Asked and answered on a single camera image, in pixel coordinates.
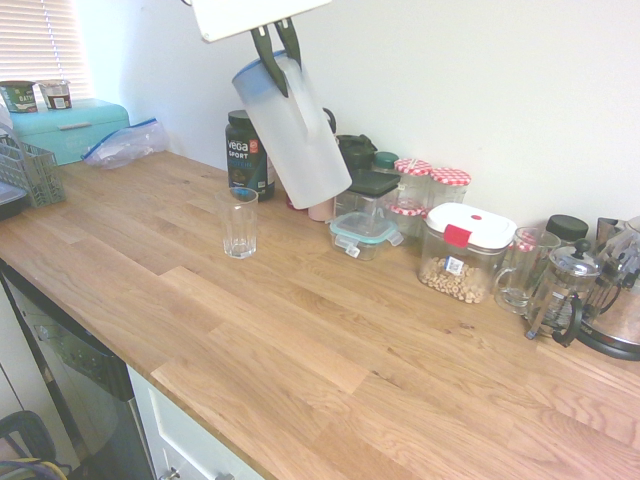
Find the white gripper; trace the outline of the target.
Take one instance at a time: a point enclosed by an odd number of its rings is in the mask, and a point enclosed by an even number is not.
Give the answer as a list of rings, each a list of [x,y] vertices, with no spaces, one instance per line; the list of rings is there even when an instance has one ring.
[[[252,29],[251,36],[262,65],[280,93],[287,98],[286,78],[275,59],[265,24],[275,22],[287,56],[302,66],[297,33],[293,20],[287,17],[329,3],[331,0],[193,0],[192,9],[201,36],[208,43]]]

